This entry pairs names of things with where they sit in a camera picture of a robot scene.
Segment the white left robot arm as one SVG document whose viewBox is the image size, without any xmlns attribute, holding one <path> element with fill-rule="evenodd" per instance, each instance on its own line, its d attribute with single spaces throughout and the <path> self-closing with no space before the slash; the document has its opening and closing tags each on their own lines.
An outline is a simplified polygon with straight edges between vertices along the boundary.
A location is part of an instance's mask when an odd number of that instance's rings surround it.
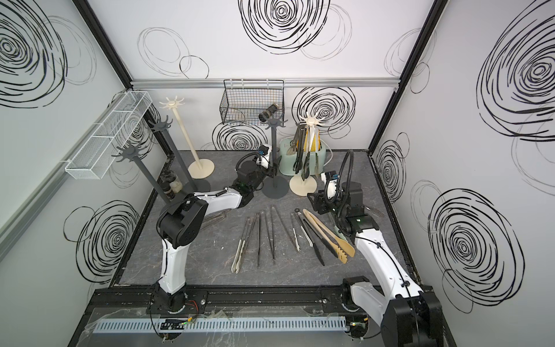
<svg viewBox="0 0 555 347">
<path fill-rule="evenodd" d="M 160 214 L 156 228 L 162 239 L 163 261 L 154 295 L 170 313 L 177 314 L 186 306 L 186 259 L 205 216 L 246 206 L 264 179 L 274 176 L 270 164 L 270 154 L 262 149 L 248 153 L 236 164 L 237 178 L 231 186 L 189 193 Z"/>
</svg>

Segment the white handled slotted steel tongs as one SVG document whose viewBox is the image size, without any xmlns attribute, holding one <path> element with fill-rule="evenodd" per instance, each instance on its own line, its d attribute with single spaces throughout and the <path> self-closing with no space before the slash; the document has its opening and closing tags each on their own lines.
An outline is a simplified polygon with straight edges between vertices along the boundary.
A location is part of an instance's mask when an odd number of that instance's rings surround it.
<svg viewBox="0 0 555 347">
<path fill-rule="evenodd" d="M 314 176 L 319 173 L 319 151 L 321 149 L 319 130 L 316 127 L 312 127 L 312 140 L 311 140 L 311 152 L 314 154 Z"/>
</svg>

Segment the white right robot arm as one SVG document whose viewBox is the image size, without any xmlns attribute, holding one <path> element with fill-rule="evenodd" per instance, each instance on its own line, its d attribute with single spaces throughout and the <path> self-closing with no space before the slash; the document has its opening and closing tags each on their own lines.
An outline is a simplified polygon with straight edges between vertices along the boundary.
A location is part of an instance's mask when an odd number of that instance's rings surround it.
<svg viewBox="0 0 555 347">
<path fill-rule="evenodd" d="M 362 254 L 379 286 L 362 278 L 346 282 L 347 302 L 379 327 L 386 346 L 443 346 L 444 317 L 435 293 L 425 291 L 387 246 L 377 222 L 366 212 L 361 185 L 327 183 L 307 195 L 313 211 L 303 214 L 339 258 Z"/>
</svg>

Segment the dark grey rack stand back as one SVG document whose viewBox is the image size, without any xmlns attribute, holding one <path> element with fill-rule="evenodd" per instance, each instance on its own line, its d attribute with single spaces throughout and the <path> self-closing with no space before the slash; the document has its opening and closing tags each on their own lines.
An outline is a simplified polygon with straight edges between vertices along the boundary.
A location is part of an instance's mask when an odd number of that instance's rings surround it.
<svg viewBox="0 0 555 347">
<path fill-rule="evenodd" d="M 271 129 L 271 146 L 272 146 L 272 166 L 271 171 L 274 176 L 270 183 L 264 184 L 262 189 L 263 194 L 270 199 L 280 199 L 287 195 L 289 187 L 288 181 L 279 174 L 279 160 L 277 146 L 277 127 L 280 126 L 280 120 L 269 118 L 267 124 Z"/>
</svg>

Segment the black slotted spatula tongs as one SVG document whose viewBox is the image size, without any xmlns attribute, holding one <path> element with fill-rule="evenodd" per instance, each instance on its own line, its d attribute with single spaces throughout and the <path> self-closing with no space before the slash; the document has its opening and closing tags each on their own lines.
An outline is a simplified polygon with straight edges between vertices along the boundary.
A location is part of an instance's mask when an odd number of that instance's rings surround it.
<svg viewBox="0 0 555 347">
<path fill-rule="evenodd" d="M 304 153 L 304 145 L 306 138 L 306 125 L 300 124 L 297 127 L 296 133 L 293 139 L 290 141 L 289 148 L 287 149 L 287 156 L 295 156 L 295 161 L 293 162 L 293 171 L 298 174 L 302 167 L 302 158 Z"/>
</svg>

